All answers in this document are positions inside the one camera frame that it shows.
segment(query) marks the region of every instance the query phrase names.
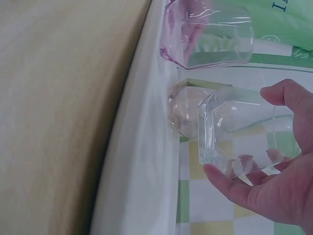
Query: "palm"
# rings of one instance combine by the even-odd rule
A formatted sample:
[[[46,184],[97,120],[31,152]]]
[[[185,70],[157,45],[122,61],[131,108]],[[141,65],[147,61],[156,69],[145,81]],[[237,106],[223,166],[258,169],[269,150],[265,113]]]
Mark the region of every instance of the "palm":
[[[313,234],[313,94],[292,80],[262,89],[264,99],[286,105],[294,112],[293,133],[301,154],[276,165],[281,171],[268,176],[262,171],[248,174],[253,186],[228,179],[213,165],[204,171],[211,183],[234,203],[271,220],[302,226]]]
[[[298,224],[313,201],[313,194],[309,195],[313,182],[312,155],[303,156],[281,174],[266,176],[262,180],[267,179],[266,183],[251,190],[247,207],[271,220]]]

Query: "checkered tablecloth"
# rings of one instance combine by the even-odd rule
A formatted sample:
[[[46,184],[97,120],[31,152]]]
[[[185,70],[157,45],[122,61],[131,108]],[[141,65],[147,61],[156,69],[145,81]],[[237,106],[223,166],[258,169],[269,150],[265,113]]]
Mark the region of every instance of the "checkered tablecloth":
[[[273,169],[265,170],[271,174]],[[181,142],[176,235],[304,235],[297,226],[274,223],[228,201],[207,180],[198,143]]]

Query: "glass cup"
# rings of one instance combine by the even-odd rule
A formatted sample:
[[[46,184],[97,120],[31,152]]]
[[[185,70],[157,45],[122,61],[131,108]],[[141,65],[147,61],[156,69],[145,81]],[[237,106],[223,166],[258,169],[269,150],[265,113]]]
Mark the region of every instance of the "glass cup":
[[[254,33],[249,12],[218,0],[175,0],[165,9],[163,58],[185,69],[250,61]]]
[[[300,154],[292,120],[259,92],[222,87],[198,106],[200,163],[234,178],[288,161]]]
[[[168,118],[174,130],[188,139],[198,137],[198,104],[222,83],[186,79],[175,85],[168,98]]]

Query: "finger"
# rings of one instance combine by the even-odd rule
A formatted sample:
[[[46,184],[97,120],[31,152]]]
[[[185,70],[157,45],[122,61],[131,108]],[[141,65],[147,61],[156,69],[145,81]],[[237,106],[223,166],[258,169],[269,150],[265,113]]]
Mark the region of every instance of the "finger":
[[[252,187],[229,179],[214,165],[205,164],[203,169],[209,181],[230,201],[241,207],[248,207],[247,199]]]
[[[289,167],[291,164],[293,164],[295,161],[299,160],[299,158],[301,158],[301,157],[302,157],[302,154],[300,153],[297,157],[291,159],[290,161],[279,163],[279,164],[275,165],[274,167],[277,170],[279,170],[280,172],[282,172],[287,167]]]
[[[245,181],[243,181],[242,179],[236,177],[236,178],[233,178],[231,179],[233,184],[242,184],[242,185],[247,185],[249,186]]]
[[[269,103],[286,105],[294,113],[302,112],[305,105],[313,103],[313,94],[291,79],[264,87],[260,93]]]
[[[260,185],[264,178],[268,177],[263,171],[258,170],[253,173],[247,174],[246,177],[253,185]]]
[[[261,181],[260,184],[265,184],[268,181],[270,181],[271,179],[275,178],[278,174],[273,174],[273,175],[267,175],[266,177],[264,177]]]

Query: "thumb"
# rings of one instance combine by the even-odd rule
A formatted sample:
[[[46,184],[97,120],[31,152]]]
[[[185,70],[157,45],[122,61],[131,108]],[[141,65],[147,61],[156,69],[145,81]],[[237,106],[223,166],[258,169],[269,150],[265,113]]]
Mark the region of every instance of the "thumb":
[[[291,79],[261,89],[261,96],[273,105],[286,105],[295,114],[313,105],[313,94]]]

